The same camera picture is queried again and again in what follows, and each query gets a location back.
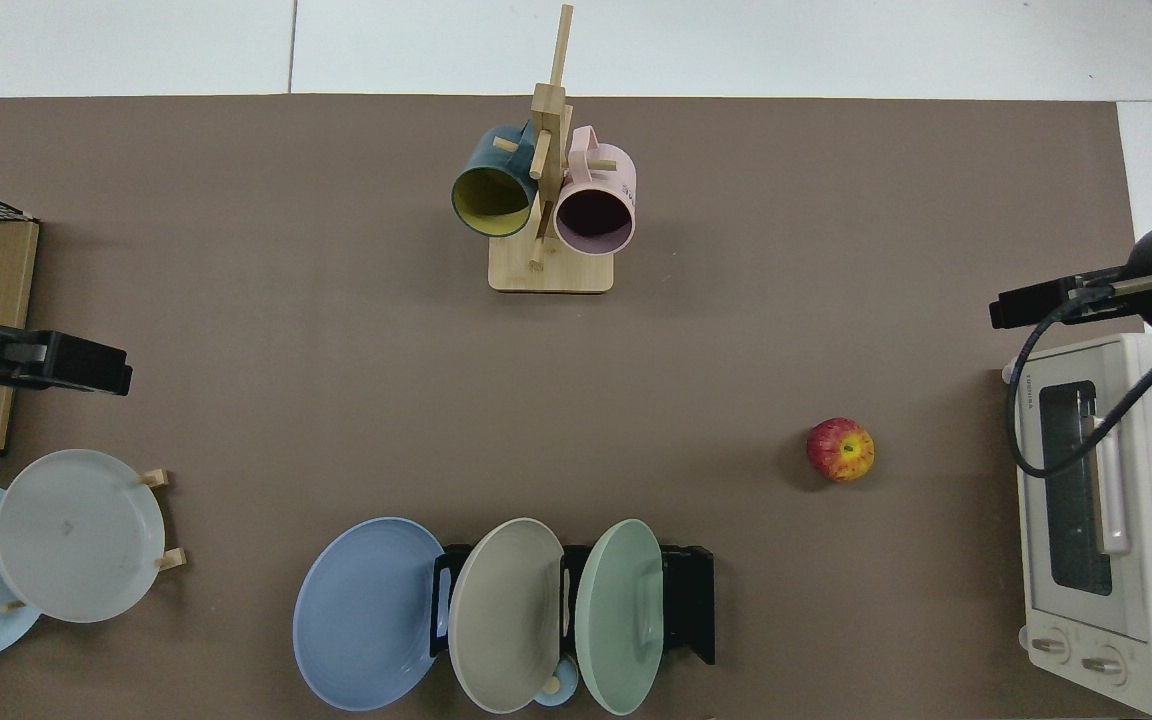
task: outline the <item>white toaster oven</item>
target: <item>white toaster oven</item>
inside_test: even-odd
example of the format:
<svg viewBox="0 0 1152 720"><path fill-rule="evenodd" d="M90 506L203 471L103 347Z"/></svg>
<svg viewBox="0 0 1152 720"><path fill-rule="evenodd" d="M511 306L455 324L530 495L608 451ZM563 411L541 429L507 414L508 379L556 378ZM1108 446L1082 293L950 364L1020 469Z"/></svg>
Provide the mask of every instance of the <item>white toaster oven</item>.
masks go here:
<svg viewBox="0 0 1152 720"><path fill-rule="evenodd" d="M1152 334L1036 353L1020 378L1020 447L1047 467L1152 366ZM1152 715L1152 388L1094 454L1020 473L1029 659Z"/></svg>

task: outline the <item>oven knob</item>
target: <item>oven knob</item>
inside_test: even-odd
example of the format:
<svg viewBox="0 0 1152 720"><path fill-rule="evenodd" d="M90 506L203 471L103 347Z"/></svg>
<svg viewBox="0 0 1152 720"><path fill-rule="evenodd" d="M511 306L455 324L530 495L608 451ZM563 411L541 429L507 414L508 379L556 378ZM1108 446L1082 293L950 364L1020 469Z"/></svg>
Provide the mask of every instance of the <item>oven knob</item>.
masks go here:
<svg viewBox="0 0 1152 720"><path fill-rule="evenodd" d="M1128 669L1123 662L1123 657L1114 647L1101 647L1101 657L1085 657L1083 659L1083 667L1087 667L1092 673L1105 675L1115 685L1128 682Z"/></svg>
<svg viewBox="0 0 1152 720"><path fill-rule="evenodd" d="M1123 664L1117 660L1106 660L1102 657L1087 657L1083 660L1083 667L1087 667L1092 673L1102 675L1117 675L1123 673Z"/></svg>
<svg viewBox="0 0 1152 720"><path fill-rule="evenodd" d="M1064 643L1060 641L1053 641L1052 638L1033 638L1029 642L1037 651L1047 652L1052 655L1063 655L1064 654Z"/></svg>
<svg viewBox="0 0 1152 720"><path fill-rule="evenodd" d="M1069 662L1069 641L1056 628L1047 628L1047 637L1032 638L1029 646L1038 652L1046 652L1062 665Z"/></svg>

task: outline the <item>black cable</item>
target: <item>black cable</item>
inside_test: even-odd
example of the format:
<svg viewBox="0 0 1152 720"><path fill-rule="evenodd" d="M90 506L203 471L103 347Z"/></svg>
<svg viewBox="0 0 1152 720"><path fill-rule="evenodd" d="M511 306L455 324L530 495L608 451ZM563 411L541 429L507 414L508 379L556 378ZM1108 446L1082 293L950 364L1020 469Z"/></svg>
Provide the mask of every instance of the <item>black cable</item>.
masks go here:
<svg viewBox="0 0 1152 720"><path fill-rule="evenodd" d="M1020 452L1020 441L1016 439L1016 396L1020 393L1020 373L1021 369L1024 367L1025 361L1029 361L1029 354L1033 351L1034 344L1038 343L1038 338L1043 336L1047 328L1051 328L1053 324L1061 323L1061 320L1069 318L1070 314L1078 313L1084 306L1092 304L1092 302L1098 302L1101 300L1109 300L1114 296L1114 288L1111 287L1089 287L1083 288L1076 293L1074 297L1066 301L1061 306L1056 306L1051 313L1047 313L1046 318L1043 318L1041 323L1034 325L1034 331L1029 333L1029 339L1025 344L1021 347L1020 355L1016 356L1015 366L1011 366L1011 378L1007 382L1007 411L1006 411L1006 432L1007 432L1007 450L1011 452L1011 460L1015 460L1016 467L1024 470L1026 475L1034 478L1048 478L1052 475L1060 473L1061 470L1069 468L1074 462L1083 460L1089 452L1092 450L1107 434L1111 430L1119 424L1119 420L1123 419L1123 416L1128 414L1128 410L1132 409L1135 402L1140 400L1140 396L1146 393L1149 388L1152 387L1152 367L1149 369L1146 374L1140 376L1139 381L1137 381L1132 388L1129 388L1124 394L1123 400L1119 401L1119 404L1114 406L1114 409L1109 410L1105 415L1105 419L1101 420L1100 425L1097 425L1092 430L1092 434L1083 439L1083 442L1078 447L1074 448L1074 452L1069 457L1062 458L1060 462L1049 468L1037 468L1030 465L1029 461L1025 460L1024 454Z"/></svg>

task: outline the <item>brown table mat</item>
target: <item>brown table mat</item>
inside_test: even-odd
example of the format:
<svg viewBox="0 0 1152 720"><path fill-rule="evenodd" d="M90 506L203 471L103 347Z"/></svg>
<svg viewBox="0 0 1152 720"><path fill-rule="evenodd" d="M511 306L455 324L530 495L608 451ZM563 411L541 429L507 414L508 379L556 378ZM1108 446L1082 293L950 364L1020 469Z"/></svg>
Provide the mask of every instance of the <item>brown table mat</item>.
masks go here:
<svg viewBox="0 0 1152 720"><path fill-rule="evenodd" d="M1030 666L998 291L1123 263L1112 104L577 99L634 156L604 296L507 296L450 182L524 97L0 100L44 220L31 327L123 347L129 397L18 393L0 486L65 447L166 467L191 563L0 655L0 717L336 717L291 606L362 520L440 541L637 516L718 559L718 666L637 717L1121 717ZM1138 323L1056 328L1044 344ZM876 469L826 487L806 430ZM485 717L447 659L376 717ZM605 717L570 706L518 717Z"/></svg>

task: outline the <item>red apple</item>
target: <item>red apple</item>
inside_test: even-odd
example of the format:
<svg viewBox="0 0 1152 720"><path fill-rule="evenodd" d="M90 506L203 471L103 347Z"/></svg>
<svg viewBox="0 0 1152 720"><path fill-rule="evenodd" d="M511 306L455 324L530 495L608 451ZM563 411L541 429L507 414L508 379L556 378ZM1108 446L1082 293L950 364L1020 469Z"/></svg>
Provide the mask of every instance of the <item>red apple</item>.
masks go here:
<svg viewBox="0 0 1152 720"><path fill-rule="evenodd" d="M856 420L832 418L812 429L808 460L824 477L850 483L874 464L874 439Z"/></svg>

